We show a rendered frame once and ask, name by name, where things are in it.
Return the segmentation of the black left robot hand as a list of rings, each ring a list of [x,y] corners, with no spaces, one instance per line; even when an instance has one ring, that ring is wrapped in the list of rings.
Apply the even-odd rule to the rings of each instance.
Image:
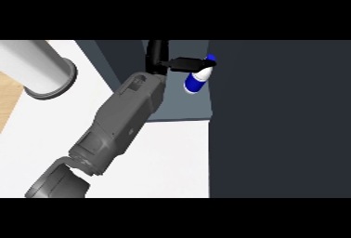
[[[168,41],[149,40],[146,46],[146,72],[167,75],[167,71],[180,73],[198,73],[201,70],[214,67],[217,62],[211,59],[193,59],[179,57],[168,58]]]

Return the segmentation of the white cylinder with grey rim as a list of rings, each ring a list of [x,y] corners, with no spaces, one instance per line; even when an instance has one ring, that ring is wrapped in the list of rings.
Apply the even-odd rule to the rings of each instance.
[[[55,99],[71,88],[78,70],[46,40],[0,40],[0,72],[40,100]]]

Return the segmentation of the blue and white water bottle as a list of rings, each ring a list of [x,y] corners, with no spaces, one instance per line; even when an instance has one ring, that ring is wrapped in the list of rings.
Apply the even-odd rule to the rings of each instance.
[[[191,73],[188,75],[185,80],[185,90],[188,94],[196,94],[201,91],[211,73],[213,68],[207,67],[198,73]]]

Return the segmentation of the grey cabinet interior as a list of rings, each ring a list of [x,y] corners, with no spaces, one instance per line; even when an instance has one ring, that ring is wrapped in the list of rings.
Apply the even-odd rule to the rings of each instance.
[[[77,40],[87,59],[99,72],[111,91],[115,91],[130,75],[146,67],[148,40]],[[207,56],[207,40],[171,40],[168,56],[202,59]],[[149,117],[149,122],[208,120],[213,115],[210,89],[191,95],[185,90],[188,74],[167,74],[164,102]]]

